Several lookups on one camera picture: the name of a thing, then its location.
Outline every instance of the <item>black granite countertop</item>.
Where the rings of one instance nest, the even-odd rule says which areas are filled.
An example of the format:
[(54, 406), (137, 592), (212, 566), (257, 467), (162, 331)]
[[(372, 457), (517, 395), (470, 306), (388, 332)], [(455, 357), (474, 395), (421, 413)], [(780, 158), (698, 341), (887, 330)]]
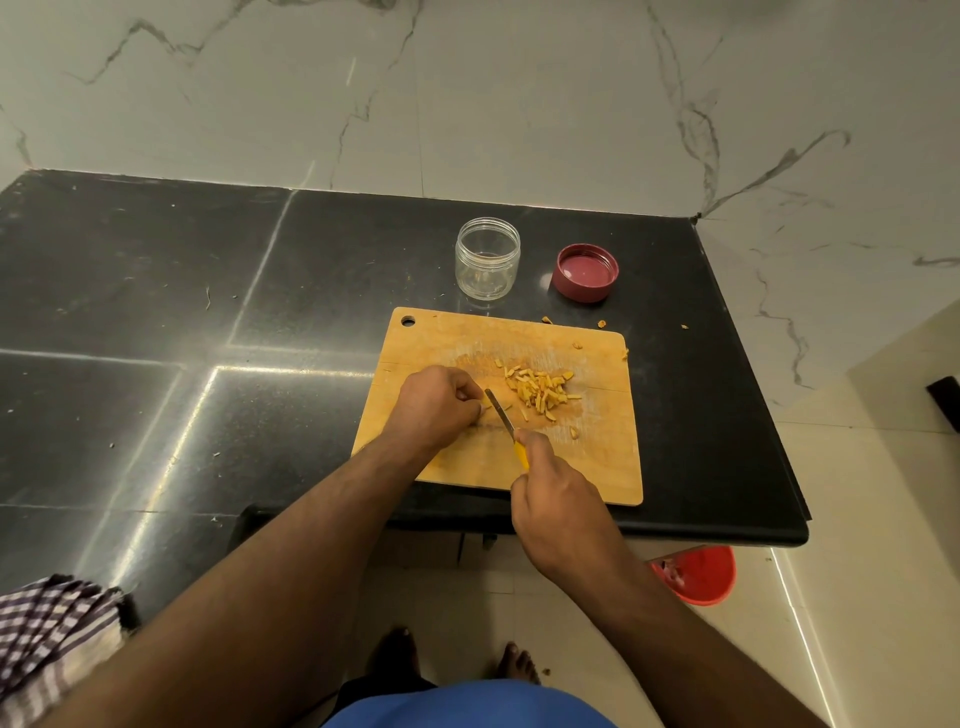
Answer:
[[(457, 230), (479, 216), (522, 239), (516, 285), (493, 304), (453, 274)], [(619, 262), (600, 304), (548, 285), (576, 242)], [(0, 264), (0, 520), (36, 532), (0, 538), (21, 550), (45, 528), (30, 509), (83, 512), (89, 528), (102, 514), (97, 538), (132, 519), (116, 575), (149, 543), (145, 522), (222, 524), (251, 503), (289, 504), (349, 457), (398, 305), (606, 319), (631, 352), (643, 469), (644, 502), (612, 509), (624, 532), (807, 538), (689, 220), (35, 171), (0, 195)], [(418, 483), (394, 524), (510, 532), (505, 495)]]

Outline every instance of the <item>red lid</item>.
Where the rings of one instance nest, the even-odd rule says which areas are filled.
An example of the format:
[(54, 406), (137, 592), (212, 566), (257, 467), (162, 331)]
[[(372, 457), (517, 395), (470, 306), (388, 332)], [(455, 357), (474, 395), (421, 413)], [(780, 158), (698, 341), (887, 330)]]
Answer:
[(567, 298), (580, 303), (603, 301), (620, 275), (616, 259), (589, 243), (568, 245), (557, 256), (553, 285)]

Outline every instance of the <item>blue shorts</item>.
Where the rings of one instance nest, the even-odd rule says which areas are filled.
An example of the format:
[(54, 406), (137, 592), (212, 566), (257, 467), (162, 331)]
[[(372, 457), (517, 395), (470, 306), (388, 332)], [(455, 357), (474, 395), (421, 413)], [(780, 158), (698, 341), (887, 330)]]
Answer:
[(612, 728), (587, 703), (566, 692), (520, 680), (477, 680), (425, 692), (368, 697), (333, 716), (327, 728)]

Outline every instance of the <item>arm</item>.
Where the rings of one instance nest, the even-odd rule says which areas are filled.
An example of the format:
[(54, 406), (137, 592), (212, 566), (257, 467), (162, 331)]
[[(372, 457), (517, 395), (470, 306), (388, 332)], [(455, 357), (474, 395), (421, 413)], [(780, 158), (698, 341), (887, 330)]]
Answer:
[(184, 592), (45, 728), (278, 725), (339, 686), (377, 537), (482, 396), (461, 370), (409, 376), (378, 438)]
[(664, 725), (824, 726), (631, 553), (597, 489), (546, 437), (517, 439), (530, 461), (512, 494), (524, 550), (620, 653)]

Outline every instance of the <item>wooden cutting board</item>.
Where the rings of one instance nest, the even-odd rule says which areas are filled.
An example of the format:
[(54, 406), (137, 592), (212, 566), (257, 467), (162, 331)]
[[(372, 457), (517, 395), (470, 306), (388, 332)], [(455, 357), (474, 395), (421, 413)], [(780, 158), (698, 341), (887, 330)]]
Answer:
[[(469, 372), (481, 388), (492, 389), (504, 407), (512, 403), (507, 415), (514, 426), (546, 434), (554, 451), (594, 483), (604, 501), (637, 505), (643, 500), (643, 487), (625, 353), (622, 335), (599, 328), (395, 308), (353, 452), (383, 429), (406, 377), (430, 364), (445, 364)], [(573, 372), (564, 389), (583, 398), (551, 410), (557, 418), (551, 423), (523, 407), (495, 359), (508, 367), (523, 364), (551, 375)], [(529, 422), (524, 422), (521, 408)], [(572, 426), (579, 432), (577, 439), (571, 436)], [(510, 490), (522, 472), (510, 435), (490, 407), (427, 465), (419, 480)]]

